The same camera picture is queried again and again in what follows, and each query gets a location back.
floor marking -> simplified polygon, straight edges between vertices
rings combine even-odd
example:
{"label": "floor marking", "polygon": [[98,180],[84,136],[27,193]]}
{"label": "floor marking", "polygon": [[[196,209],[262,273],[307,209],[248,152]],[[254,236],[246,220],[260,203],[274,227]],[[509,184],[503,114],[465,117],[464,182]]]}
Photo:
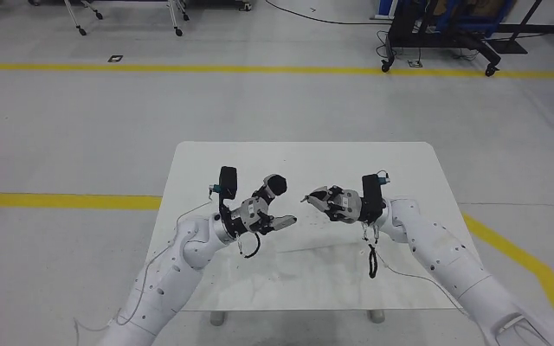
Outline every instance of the floor marking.
{"label": "floor marking", "polygon": [[535,274],[538,282],[543,287],[544,294],[546,294],[554,308],[554,272],[552,269],[473,217],[467,214],[463,214],[463,216],[469,232]]}
{"label": "floor marking", "polygon": [[59,195],[0,193],[0,208],[88,208],[157,210],[156,195]]}
{"label": "floor marking", "polygon": [[[157,195],[59,195],[0,193],[0,208],[90,208],[158,210],[162,197]],[[539,259],[508,239],[463,214],[469,232],[537,276],[546,297],[554,307],[554,272]]]}
{"label": "floor marking", "polygon": [[[392,68],[387,74],[380,67],[302,67],[302,66],[232,66],[232,65],[94,65],[0,63],[5,71],[50,72],[127,72],[127,73],[219,73],[219,74],[355,74],[412,77],[481,77],[485,72],[472,69]],[[554,79],[554,71],[498,71],[492,78]]]}

table leg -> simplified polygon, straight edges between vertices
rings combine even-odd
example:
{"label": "table leg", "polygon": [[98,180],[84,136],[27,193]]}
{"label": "table leg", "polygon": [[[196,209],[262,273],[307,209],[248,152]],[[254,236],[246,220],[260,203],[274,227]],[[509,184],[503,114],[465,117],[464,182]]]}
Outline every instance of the table leg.
{"label": "table leg", "polygon": [[211,325],[215,325],[215,327],[222,325],[225,322],[225,318],[227,318],[226,311],[212,311],[209,314],[209,322]]}
{"label": "table leg", "polygon": [[369,318],[374,324],[380,324],[384,322],[384,310],[367,310],[367,318]]}

white cable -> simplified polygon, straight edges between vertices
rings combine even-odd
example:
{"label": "white cable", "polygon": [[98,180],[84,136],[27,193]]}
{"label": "white cable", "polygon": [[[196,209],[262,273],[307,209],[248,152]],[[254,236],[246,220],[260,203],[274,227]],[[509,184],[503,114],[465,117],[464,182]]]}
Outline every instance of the white cable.
{"label": "white cable", "polygon": [[[208,202],[204,203],[204,204],[201,204],[199,205],[198,207],[196,208],[193,208],[185,213],[182,213],[181,215],[179,215],[179,217],[177,218],[177,220],[175,221],[175,231],[177,231],[177,227],[179,225],[179,220],[181,220],[181,218],[189,213],[192,213],[193,211],[195,210],[198,210],[200,209],[201,207],[204,207],[204,206],[207,206],[208,204],[210,204],[212,202],[211,198],[209,199]],[[146,276],[147,276],[147,273],[148,273],[148,268],[151,266],[152,263],[154,263],[154,261],[162,255],[162,253],[164,253],[168,248],[170,248],[173,244],[170,244],[168,247],[166,247],[161,253],[158,253],[153,259],[151,259],[148,264],[146,265],[146,268],[145,268],[145,276],[143,278],[143,281],[142,281],[142,289],[140,290],[140,296],[138,297],[138,302],[137,302],[137,305],[135,306],[131,316],[129,317],[129,319],[127,319],[124,323],[120,323],[119,322],[119,312],[121,311],[121,308],[119,308],[116,312],[115,312],[115,315],[107,322],[107,324],[102,327],[102,328],[98,328],[98,329],[95,329],[95,328],[88,328],[86,325],[82,324],[81,322],[79,322],[79,320],[76,318],[76,317],[73,317],[73,320],[74,320],[74,328],[75,328],[75,335],[77,336],[77,346],[79,346],[79,340],[80,340],[80,334],[79,334],[79,327],[81,327],[82,329],[84,330],[88,330],[88,331],[92,331],[92,332],[97,332],[97,331],[103,331],[103,330],[106,330],[108,327],[110,327],[110,324],[115,321],[116,324],[118,325],[126,325],[129,323],[129,321],[132,320],[132,318],[134,317],[135,313],[137,312],[137,310],[139,309],[139,305],[140,305],[140,301],[142,300],[142,296],[145,292],[145,285],[146,285]]]}
{"label": "white cable", "polygon": [[452,305],[462,314],[464,315],[465,317],[467,318],[471,318],[467,312],[465,312],[464,310],[462,310],[452,299],[451,297],[448,295],[448,293],[446,291],[444,291],[444,288],[442,288],[439,284],[437,284],[436,282],[434,282],[432,279],[427,279],[427,278],[424,278],[423,276],[419,276],[419,275],[413,275],[413,274],[406,274],[406,273],[403,273],[403,272],[398,272],[394,269],[392,269],[389,264],[387,262],[384,261],[383,257],[381,257],[381,255],[379,254],[379,252],[377,252],[377,256],[379,257],[379,259],[383,262],[385,268],[388,268],[390,271],[392,271],[393,273],[396,273],[398,275],[402,275],[402,276],[406,276],[406,277],[409,277],[409,278],[418,278],[418,279],[423,279],[423,280],[426,280],[428,282],[430,282],[431,284],[437,286],[439,288],[439,290],[441,290],[441,292],[446,296],[446,298],[448,298],[448,300],[450,300],[450,303],[452,303]]}

black cable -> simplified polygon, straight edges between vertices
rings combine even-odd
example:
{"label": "black cable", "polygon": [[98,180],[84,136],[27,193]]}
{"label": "black cable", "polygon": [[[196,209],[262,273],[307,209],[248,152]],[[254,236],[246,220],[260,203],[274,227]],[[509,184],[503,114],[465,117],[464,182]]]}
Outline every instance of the black cable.
{"label": "black cable", "polygon": [[314,18],[312,16],[306,16],[306,15],[302,15],[298,12],[294,12],[294,11],[291,11],[291,10],[284,9],[280,6],[277,6],[274,3],[271,3],[269,0],[266,0],[266,3],[269,3],[270,5],[275,7],[276,9],[283,10],[285,12],[291,13],[291,14],[296,15],[296,16],[301,16],[302,18],[311,19],[311,20],[316,21],[316,22],[326,22],[326,23],[329,23],[329,24],[339,24],[339,25],[390,25],[390,22],[334,22],[334,21],[326,21],[325,19]]}
{"label": "black cable", "polygon": [[[539,37],[539,36],[544,36],[544,35],[548,35],[548,33],[542,33],[542,34],[536,34],[536,35],[527,35],[527,36],[518,36],[516,37],[516,39],[520,39],[520,38],[530,38],[530,37]],[[490,41],[508,41],[510,40],[511,37],[503,37],[503,38],[492,38],[492,39],[488,39],[488,40],[484,40],[485,42],[490,42]]]}
{"label": "black cable", "polygon": [[256,245],[256,249],[254,250],[253,253],[244,256],[245,259],[249,259],[249,258],[254,257],[258,253],[258,250],[260,250],[260,245],[261,245],[260,236],[257,233],[254,233],[254,235],[256,236],[256,240],[258,240],[258,245]]}
{"label": "black cable", "polygon": [[375,247],[371,244],[368,244],[370,247],[370,257],[368,258],[368,261],[370,262],[370,278],[374,279],[377,275],[377,251],[375,251]]}
{"label": "black cable", "polygon": [[[379,30],[379,31],[377,31],[377,38],[378,38],[379,41],[381,42],[381,46],[375,48],[375,53],[377,53],[377,55],[379,55],[380,57],[386,59],[386,58],[388,58],[387,55],[382,55],[381,53],[379,53],[379,49],[381,49],[381,48],[383,48],[383,47],[386,46],[386,45],[384,44],[384,41],[383,41],[383,39],[381,38],[381,36],[379,36],[379,33],[385,33],[386,35],[388,35],[389,33],[388,33],[387,31],[384,31],[384,30]],[[396,51],[395,51],[394,49],[391,49],[391,50],[392,50],[392,54],[393,54],[394,56],[396,56]]]}

teal connector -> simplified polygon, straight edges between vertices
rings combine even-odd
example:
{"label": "teal connector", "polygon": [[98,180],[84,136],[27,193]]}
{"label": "teal connector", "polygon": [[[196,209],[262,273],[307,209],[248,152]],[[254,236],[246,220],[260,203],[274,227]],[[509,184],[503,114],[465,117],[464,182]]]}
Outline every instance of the teal connector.
{"label": "teal connector", "polygon": [[377,181],[379,182],[379,185],[390,183],[390,179],[388,176],[378,176]]}

